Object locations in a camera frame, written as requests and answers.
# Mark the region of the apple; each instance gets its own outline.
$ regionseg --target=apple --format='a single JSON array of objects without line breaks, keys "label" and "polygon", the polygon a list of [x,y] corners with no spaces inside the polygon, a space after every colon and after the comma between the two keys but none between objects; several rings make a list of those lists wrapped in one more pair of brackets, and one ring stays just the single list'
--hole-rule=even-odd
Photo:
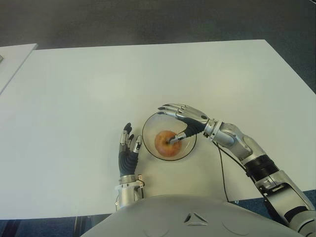
[{"label": "apple", "polygon": [[155,137],[155,148],[163,157],[173,157],[179,153],[182,143],[181,141],[169,144],[168,141],[176,135],[172,131],[161,131]]}]

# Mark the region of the black cable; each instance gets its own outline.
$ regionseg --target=black cable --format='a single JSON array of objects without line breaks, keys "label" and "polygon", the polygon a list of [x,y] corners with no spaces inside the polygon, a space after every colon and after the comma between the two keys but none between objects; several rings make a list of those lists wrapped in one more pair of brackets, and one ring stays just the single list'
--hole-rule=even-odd
[{"label": "black cable", "polygon": [[226,186],[225,186],[225,175],[224,175],[224,168],[223,168],[223,159],[222,159],[222,153],[221,153],[221,149],[219,148],[218,144],[215,144],[218,148],[218,152],[219,152],[219,156],[221,158],[221,166],[222,166],[222,175],[223,175],[223,184],[224,184],[224,192],[225,192],[225,196],[226,196],[226,200],[227,202],[229,202],[228,197],[227,197],[227,192],[226,192]]},{"label": "black cable", "polygon": [[218,148],[219,156],[221,158],[224,192],[225,192],[226,199],[228,201],[227,192],[226,192],[226,186],[225,186],[224,168],[223,168],[223,160],[222,160],[222,153],[221,153],[221,151],[224,152],[229,158],[231,158],[236,164],[238,164],[246,172],[246,175],[248,177],[250,177],[250,179],[251,179],[251,181],[253,183],[255,183],[255,180],[248,174],[248,170],[245,167],[243,167],[242,164],[240,164],[234,157],[232,157],[230,154],[228,154],[222,148],[220,148],[218,143],[213,142],[213,144]]},{"label": "black cable", "polygon": [[219,147],[218,143],[215,143],[213,142],[215,146],[217,146],[217,148],[224,152],[229,158],[231,158],[233,161],[235,161],[236,164],[238,164],[246,173],[247,173],[247,170],[245,167],[242,166],[242,164],[240,164],[234,157],[232,157],[230,154],[228,154],[227,152],[225,152],[222,148]]}]

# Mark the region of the robot finger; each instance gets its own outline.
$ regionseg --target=robot finger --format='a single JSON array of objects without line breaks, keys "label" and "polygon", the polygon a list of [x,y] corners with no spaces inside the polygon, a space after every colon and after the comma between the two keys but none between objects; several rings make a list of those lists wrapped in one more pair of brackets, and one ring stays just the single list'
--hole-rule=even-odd
[{"label": "robot finger", "polygon": [[195,121],[205,123],[209,120],[209,117],[205,114],[193,113],[190,110],[184,110],[182,113],[177,113],[177,117],[179,120],[185,122],[186,124],[192,122],[195,123]]},{"label": "robot finger", "polygon": [[139,153],[139,150],[140,150],[140,148],[142,146],[142,143],[143,143],[142,135],[137,136],[136,142],[135,142],[135,146],[134,146],[134,149],[133,149],[134,153],[137,153],[137,154]]},{"label": "robot finger", "polygon": [[156,114],[159,114],[159,115],[169,115],[169,116],[172,116],[174,118],[177,119],[177,112],[175,111],[170,111],[170,110],[164,110],[162,107],[159,108],[159,112],[157,112]]},{"label": "robot finger", "polygon": [[129,147],[130,147],[130,144],[131,144],[133,138],[134,138],[134,134],[130,135],[129,138],[128,138],[128,140],[127,140],[127,148],[128,148],[128,149],[129,149]]},{"label": "robot finger", "polygon": [[125,152],[127,150],[127,140],[129,137],[129,133],[131,132],[132,127],[130,122],[124,127],[122,135],[119,140],[119,152]]},{"label": "robot finger", "polygon": [[187,136],[186,136],[185,132],[183,131],[183,132],[180,132],[177,135],[173,136],[172,138],[170,138],[168,143],[173,144],[175,142],[179,142],[179,141],[185,139],[186,137]]},{"label": "robot finger", "polygon": [[164,110],[170,110],[170,111],[175,111],[175,112],[180,112],[183,109],[180,104],[172,104],[172,103],[165,104],[161,108],[163,108]]},{"label": "robot finger", "polygon": [[193,108],[193,107],[191,107],[189,105],[183,105],[183,104],[178,104],[178,105],[181,106],[183,111],[188,111],[188,112],[190,112],[192,114],[199,115],[199,116],[205,115],[202,111],[197,110],[197,109],[195,109],[195,108]]}]

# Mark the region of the clear bowl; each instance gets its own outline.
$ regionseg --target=clear bowl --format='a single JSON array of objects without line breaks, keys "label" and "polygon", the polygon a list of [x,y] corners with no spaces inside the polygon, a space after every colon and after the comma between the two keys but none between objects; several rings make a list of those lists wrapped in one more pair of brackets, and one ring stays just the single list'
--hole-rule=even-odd
[{"label": "clear bowl", "polygon": [[158,133],[164,130],[173,131],[175,133],[182,132],[186,126],[187,125],[185,123],[168,115],[154,114],[150,116],[143,127],[143,142],[146,149],[150,152],[150,154],[162,160],[173,161],[182,159],[193,150],[197,142],[196,135],[182,140],[180,152],[173,157],[164,157],[156,150],[155,137]]}]

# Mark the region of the gray carpet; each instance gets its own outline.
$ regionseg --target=gray carpet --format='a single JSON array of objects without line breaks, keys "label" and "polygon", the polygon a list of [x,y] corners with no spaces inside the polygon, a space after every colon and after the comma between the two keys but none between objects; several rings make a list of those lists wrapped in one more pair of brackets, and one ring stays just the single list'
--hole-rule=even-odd
[{"label": "gray carpet", "polygon": [[309,0],[0,0],[0,46],[265,39],[315,92]]},{"label": "gray carpet", "polygon": [[[305,191],[304,193],[316,206],[316,190]],[[270,218],[263,205],[263,198],[242,200],[236,205]],[[16,237],[72,237],[74,222],[74,217],[22,220]],[[0,220],[0,235],[2,234],[5,224],[6,221]],[[88,217],[84,231],[86,232],[90,228],[91,217]]]}]

